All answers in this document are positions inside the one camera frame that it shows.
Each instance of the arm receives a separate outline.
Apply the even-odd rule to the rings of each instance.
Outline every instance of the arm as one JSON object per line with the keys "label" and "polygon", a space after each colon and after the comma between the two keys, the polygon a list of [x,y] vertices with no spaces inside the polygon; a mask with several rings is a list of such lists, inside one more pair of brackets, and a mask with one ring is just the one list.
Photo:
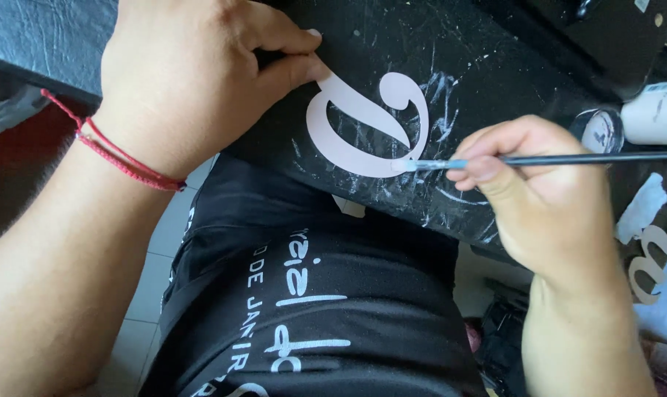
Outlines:
{"label": "arm", "polygon": [[[319,43],[254,2],[121,0],[93,119],[147,166],[187,176],[325,73],[301,55]],[[260,71],[257,47],[289,56]],[[0,238],[0,396],[65,395],[95,381],[171,197],[72,145]]]}
{"label": "arm", "polygon": [[494,157],[584,153],[568,131],[538,117],[488,127],[461,143],[460,190],[478,186],[510,256],[535,273],[523,363],[533,396],[656,396],[613,240],[601,166],[523,167]]}

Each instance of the white bottle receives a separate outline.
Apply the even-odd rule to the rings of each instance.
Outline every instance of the white bottle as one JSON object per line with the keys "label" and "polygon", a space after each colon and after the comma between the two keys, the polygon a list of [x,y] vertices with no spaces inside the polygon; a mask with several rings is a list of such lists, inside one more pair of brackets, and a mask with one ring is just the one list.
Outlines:
{"label": "white bottle", "polygon": [[646,86],[620,113],[625,137],[637,145],[667,145],[667,83]]}

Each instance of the forearm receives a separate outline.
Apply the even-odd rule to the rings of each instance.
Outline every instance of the forearm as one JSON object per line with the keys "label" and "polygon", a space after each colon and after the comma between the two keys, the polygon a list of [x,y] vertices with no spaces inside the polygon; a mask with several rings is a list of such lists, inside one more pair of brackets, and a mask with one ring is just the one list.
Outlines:
{"label": "forearm", "polygon": [[74,144],[0,239],[0,396],[91,383],[135,292],[172,194]]}
{"label": "forearm", "polygon": [[580,293],[535,276],[523,332],[531,395],[656,396],[639,346],[630,290],[617,267],[613,277],[588,282],[592,287]]}

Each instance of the black work surface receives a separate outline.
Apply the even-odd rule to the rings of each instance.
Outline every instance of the black work surface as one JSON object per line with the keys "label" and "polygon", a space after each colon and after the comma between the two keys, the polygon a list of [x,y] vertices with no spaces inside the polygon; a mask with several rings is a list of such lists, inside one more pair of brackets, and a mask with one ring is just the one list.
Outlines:
{"label": "black work surface", "polygon": [[[600,103],[470,0],[274,3],[302,27],[319,29],[324,36],[321,58],[373,102],[384,107],[378,88],[389,71],[406,74],[423,88],[432,131],[422,159],[449,158],[464,137],[489,124],[523,114],[566,124]],[[98,103],[100,55],[116,15],[117,0],[0,0],[0,69]],[[322,158],[304,118],[318,91],[311,84],[276,104],[229,151],[329,193],[501,252],[484,197],[455,191],[441,172],[372,179],[351,175]],[[391,113],[414,143],[419,135],[415,108]],[[402,153],[402,145],[334,108],[329,120],[362,150],[379,156]],[[616,212],[625,209],[651,169],[667,175],[666,167],[612,168]]]}

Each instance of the red string bracelet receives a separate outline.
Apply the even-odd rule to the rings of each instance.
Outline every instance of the red string bracelet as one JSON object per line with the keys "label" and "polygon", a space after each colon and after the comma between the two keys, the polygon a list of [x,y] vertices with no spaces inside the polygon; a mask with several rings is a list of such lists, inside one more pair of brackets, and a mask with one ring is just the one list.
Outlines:
{"label": "red string bracelet", "polygon": [[184,188],[187,187],[187,182],[185,179],[172,179],[169,176],[165,176],[156,172],[150,167],[147,167],[143,163],[139,162],[129,154],[127,154],[123,149],[118,148],[113,142],[103,135],[98,127],[93,123],[91,117],[86,118],[86,123],[91,127],[93,132],[96,134],[98,139],[103,145],[107,146],[109,149],[113,150],[120,154],[117,156],[114,152],[104,148],[96,142],[95,140],[84,135],[81,131],[83,127],[83,121],[75,115],[68,107],[64,106],[54,95],[52,95],[48,90],[42,89],[42,95],[49,98],[52,102],[56,103],[57,106],[63,110],[66,114],[71,117],[77,125],[76,129],[76,138],[82,141],[82,143],[89,148],[93,149],[94,152],[98,153],[100,157],[105,158],[110,164],[113,164],[120,171],[125,173],[127,176],[135,179],[138,182],[143,183],[144,185],[153,187],[154,189],[166,190],[171,192],[183,192]]}

